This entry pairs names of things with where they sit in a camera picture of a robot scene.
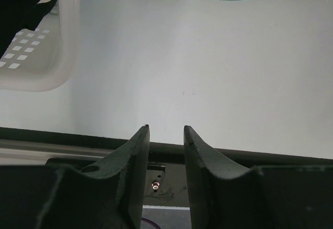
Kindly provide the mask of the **white plastic basket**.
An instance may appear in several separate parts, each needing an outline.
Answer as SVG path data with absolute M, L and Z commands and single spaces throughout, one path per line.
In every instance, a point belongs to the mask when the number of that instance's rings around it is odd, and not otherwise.
M 1 89 L 53 90 L 64 84 L 78 61 L 80 0 L 58 0 L 34 31 L 19 31 L 1 58 Z

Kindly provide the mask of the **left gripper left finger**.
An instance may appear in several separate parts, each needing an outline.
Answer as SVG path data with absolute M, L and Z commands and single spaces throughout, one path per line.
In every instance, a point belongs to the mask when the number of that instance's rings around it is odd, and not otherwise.
M 149 127 L 109 155 L 70 166 L 2 166 L 1 228 L 139 228 Z

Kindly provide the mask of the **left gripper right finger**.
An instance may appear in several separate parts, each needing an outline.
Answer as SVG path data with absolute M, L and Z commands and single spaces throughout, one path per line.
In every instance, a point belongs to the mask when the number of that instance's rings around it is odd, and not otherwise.
M 248 168 L 190 126 L 184 157 L 192 228 L 332 228 L 331 160 Z

